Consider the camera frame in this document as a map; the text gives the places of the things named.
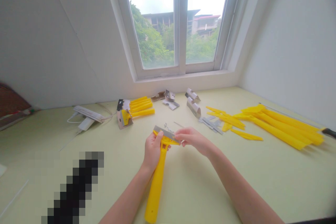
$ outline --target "window frame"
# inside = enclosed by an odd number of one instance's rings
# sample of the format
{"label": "window frame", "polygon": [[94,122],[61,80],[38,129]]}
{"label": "window frame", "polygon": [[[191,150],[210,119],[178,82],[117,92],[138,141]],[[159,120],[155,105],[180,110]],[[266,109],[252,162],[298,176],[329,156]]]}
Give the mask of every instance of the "window frame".
{"label": "window frame", "polygon": [[240,0],[225,0],[214,60],[211,62],[186,64],[188,0],[174,0],[175,66],[143,69],[129,0],[118,0],[137,79],[184,75],[224,69],[223,63],[228,61],[228,57],[225,56],[225,49],[227,48],[228,40],[232,32],[232,24],[237,16],[236,9],[239,1]]}

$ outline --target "black handle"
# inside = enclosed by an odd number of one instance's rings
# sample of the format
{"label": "black handle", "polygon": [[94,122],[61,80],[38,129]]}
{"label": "black handle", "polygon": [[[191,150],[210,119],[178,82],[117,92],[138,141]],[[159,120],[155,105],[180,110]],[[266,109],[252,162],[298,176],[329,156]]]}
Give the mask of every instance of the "black handle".
{"label": "black handle", "polygon": [[322,130],[322,133],[325,134],[325,135],[329,135],[329,136],[331,136],[331,137],[333,137],[333,138],[336,139],[336,132],[332,131],[329,128],[325,128],[324,130]]}

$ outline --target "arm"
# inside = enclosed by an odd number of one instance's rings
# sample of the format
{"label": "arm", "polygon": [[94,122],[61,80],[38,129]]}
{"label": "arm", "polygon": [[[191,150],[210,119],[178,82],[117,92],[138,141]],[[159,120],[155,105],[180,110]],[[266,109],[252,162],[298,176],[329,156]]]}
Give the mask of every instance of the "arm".
{"label": "arm", "polygon": [[146,139],[145,158],[138,173],[99,224],[130,224],[133,222],[147,184],[159,162],[162,136],[161,131],[157,137],[152,133]]}
{"label": "arm", "polygon": [[227,157],[201,133],[194,128],[184,128],[175,133],[175,138],[184,140],[183,147],[188,144],[193,145],[210,160],[243,224],[284,223]]}

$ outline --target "green foliage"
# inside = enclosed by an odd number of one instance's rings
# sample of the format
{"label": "green foliage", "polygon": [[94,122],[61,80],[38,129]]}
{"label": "green foliage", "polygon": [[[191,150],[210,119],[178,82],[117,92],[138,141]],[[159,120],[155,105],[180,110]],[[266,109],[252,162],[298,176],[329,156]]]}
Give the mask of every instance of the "green foliage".
{"label": "green foliage", "polygon": [[167,26],[165,24],[159,24],[160,34],[162,35],[162,42],[167,50],[174,50],[174,24]]}
{"label": "green foliage", "polygon": [[[174,24],[170,27],[158,24],[159,31],[155,30],[150,22],[145,19],[140,10],[131,3],[131,11],[135,26],[142,65],[145,69],[170,67],[174,65]],[[188,63],[213,61],[219,27],[210,36],[194,34],[187,37]]]}
{"label": "green foliage", "polygon": [[218,35],[219,27],[216,28],[210,36],[202,37],[198,34],[189,36],[187,38],[186,63],[213,61]]}
{"label": "green foliage", "polygon": [[152,27],[148,20],[141,15],[140,10],[132,3],[131,11],[143,67],[148,69],[173,66],[174,51],[166,49],[160,33]]}

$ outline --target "white wall corner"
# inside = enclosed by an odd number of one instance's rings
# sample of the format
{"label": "white wall corner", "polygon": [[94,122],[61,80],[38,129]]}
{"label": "white wall corner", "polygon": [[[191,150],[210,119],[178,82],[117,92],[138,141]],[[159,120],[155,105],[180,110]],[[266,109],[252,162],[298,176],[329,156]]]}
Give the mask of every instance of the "white wall corner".
{"label": "white wall corner", "polygon": [[270,0],[247,0],[244,15],[233,48],[232,57],[228,65],[229,71],[237,72],[238,84],[250,49],[262,23],[263,16],[268,8]]}
{"label": "white wall corner", "polygon": [[119,32],[120,32],[122,44],[123,44],[123,47],[124,47],[124,50],[125,50],[125,56],[126,56],[126,59],[127,59],[129,70],[131,72],[133,81],[136,82],[138,80],[138,77],[137,77],[137,73],[136,73],[136,70],[135,70],[135,67],[134,67],[132,53],[131,53],[130,45],[129,45],[129,42],[128,42],[128,38],[127,38],[125,26],[124,26],[124,21],[123,21],[122,15],[121,15],[121,10],[120,10],[120,7],[119,7],[118,0],[111,0],[111,5],[112,5],[113,12],[114,12],[114,15],[115,15],[115,19],[117,21],[117,25],[118,25],[118,28],[119,28]]}

